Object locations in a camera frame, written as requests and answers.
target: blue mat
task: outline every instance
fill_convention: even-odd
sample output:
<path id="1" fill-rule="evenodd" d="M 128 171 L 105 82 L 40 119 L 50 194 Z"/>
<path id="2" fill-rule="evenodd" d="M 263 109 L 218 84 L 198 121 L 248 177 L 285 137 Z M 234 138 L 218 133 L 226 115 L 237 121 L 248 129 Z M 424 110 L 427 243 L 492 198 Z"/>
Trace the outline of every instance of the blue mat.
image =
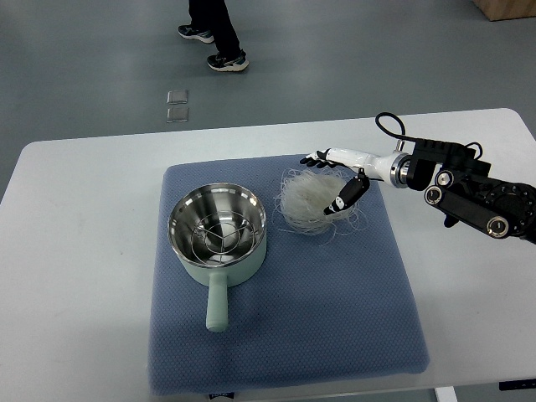
<path id="1" fill-rule="evenodd" d="M 298 156 L 201 162 L 164 176 L 149 344 L 154 394 L 235 392 L 417 374 L 429 363 L 415 300 L 378 184 L 359 200 L 366 229 L 305 236 L 274 211 L 286 168 Z M 168 243 L 177 201 L 216 182 L 251 190 L 267 213 L 265 262 L 229 288 L 229 329 L 205 328 L 208 287 L 184 270 Z"/>

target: green handle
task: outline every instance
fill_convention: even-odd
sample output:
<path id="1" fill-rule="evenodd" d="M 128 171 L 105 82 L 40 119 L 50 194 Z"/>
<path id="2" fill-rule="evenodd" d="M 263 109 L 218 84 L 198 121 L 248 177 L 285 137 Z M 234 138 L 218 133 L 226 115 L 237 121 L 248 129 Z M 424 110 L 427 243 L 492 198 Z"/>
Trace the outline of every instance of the green handle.
<path id="1" fill-rule="evenodd" d="M 209 279 L 209 301 L 207 302 L 207 329 L 223 332 L 229 326 L 227 312 L 227 275 L 214 269 Z"/>

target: robotic hand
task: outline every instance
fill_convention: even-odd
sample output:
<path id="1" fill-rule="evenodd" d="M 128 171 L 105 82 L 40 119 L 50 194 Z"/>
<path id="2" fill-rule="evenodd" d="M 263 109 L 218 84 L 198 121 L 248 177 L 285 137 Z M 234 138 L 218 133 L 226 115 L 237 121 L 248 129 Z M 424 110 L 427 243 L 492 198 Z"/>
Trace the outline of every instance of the robotic hand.
<path id="1" fill-rule="evenodd" d="M 402 133 L 394 134 L 381 125 L 383 116 L 394 118 Z M 313 152 L 300 163 L 308 167 L 344 166 L 357 176 L 350 180 L 324 214 L 334 214 L 355 204 L 369 188 L 369 180 L 382 180 L 396 188 L 425 190 L 425 201 L 446 215 L 445 227 L 458 222 L 495 239 L 519 237 L 536 244 L 536 188 L 489 178 L 491 164 L 480 161 L 477 142 L 461 145 L 405 136 L 404 123 L 391 113 L 380 113 L 376 124 L 399 140 L 387 157 L 340 148 Z M 402 152 L 404 141 L 415 143 L 413 154 Z M 479 155 L 475 157 L 477 146 Z M 430 185 L 436 165 L 434 184 Z"/>

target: white table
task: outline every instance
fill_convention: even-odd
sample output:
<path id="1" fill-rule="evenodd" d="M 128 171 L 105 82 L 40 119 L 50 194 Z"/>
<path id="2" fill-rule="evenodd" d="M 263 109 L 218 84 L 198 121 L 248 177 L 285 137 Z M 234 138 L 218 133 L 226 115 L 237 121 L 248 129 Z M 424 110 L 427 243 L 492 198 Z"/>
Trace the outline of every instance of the white table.
<path id="1" fill-rule="evenodd" d="M 513 111 L 402 119 L 409 136 L 479 141 L 491 177 L 536 185 L 536 142 Z M 152 400 L 147 340 L 167 167 L 327 147 L 386 155 L 394 145 L 373 118 L 28 145 L 0 204 L 0 400 Z M 236 400 L 536 377 L 536 246 L 493 240 L 464 224 L 445 229 L 423 193 L 380 187 L 419 309 L 428 369 L 251 390 Z"/>

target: mint green pot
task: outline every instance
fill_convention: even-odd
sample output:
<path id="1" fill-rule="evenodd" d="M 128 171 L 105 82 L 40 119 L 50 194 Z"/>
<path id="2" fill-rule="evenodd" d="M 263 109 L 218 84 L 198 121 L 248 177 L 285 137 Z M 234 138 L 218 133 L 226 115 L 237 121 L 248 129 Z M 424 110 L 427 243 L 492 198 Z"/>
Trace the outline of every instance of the mint green pot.
<path id="1" fill-rule="evenodd" d="M 229 326 L 227 288 L 250 279 L 266 255 L 266 214 L 247 188 L 213 183 L 184 196 L 168 221 L 171 246 L 186 272 L 209 287 L 206 327 Z"/>

